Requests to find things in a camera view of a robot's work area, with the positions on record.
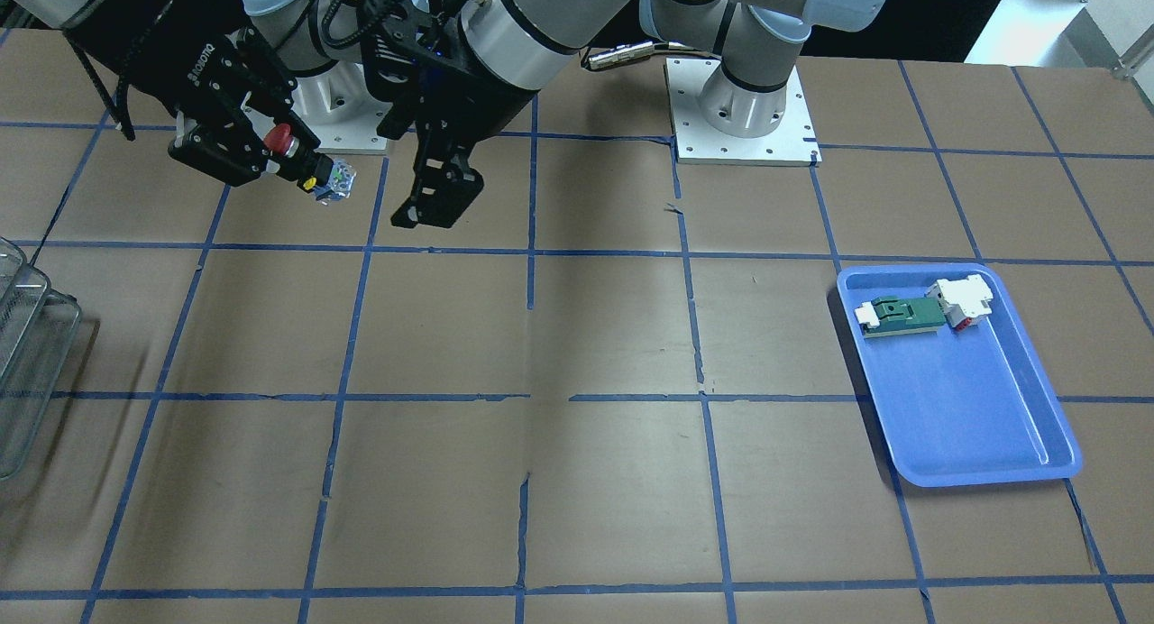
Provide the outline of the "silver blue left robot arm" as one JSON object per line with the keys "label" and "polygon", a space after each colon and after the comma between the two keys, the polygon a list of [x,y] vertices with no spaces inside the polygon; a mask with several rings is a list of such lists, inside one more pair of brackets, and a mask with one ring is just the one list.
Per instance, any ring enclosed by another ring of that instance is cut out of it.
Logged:
{"label": "silver blue left robot arm", "polygon": [[364,73],[384,80],[379,134],[417,134],[413,181],[390,221],[451,228],[485,179],[477,144],[499,135],[628,7],[657,42],[719,61],[700,93],[735,138],[775,128],[784,87],[814,27],[860,32],[886,0],[359,0]]}

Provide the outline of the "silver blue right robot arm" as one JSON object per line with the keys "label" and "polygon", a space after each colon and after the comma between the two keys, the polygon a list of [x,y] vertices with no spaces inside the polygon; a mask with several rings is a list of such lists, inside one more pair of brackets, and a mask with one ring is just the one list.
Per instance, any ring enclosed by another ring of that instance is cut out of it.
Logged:
{"label": "silver blue right robot arm", "polygon": [[177,119],[168,156],[222,183],[280,176],[320,202],[352,191],[357,172],[320,151],[293,110],[299,81],[243,0],[14,0],[62,32],[123,138],[128,90]]}

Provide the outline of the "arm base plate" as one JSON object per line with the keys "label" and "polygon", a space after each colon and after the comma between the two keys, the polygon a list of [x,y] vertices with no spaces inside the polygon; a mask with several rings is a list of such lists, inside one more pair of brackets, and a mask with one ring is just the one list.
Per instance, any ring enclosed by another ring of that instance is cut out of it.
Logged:
{"label": "arm base plate", "polygon": [[298,78],[294,112],[320,140],[325,155],[376,155],[390,151],[379,123],[391,103],[379,102],[364,83],[362,65],[339,61],[332,69]]}
{"label": "arm base plate", "polygon": [[735,87],[718,60],[664,65],[681,164],[817,167],[819,140],[800,73],[771,93]]}

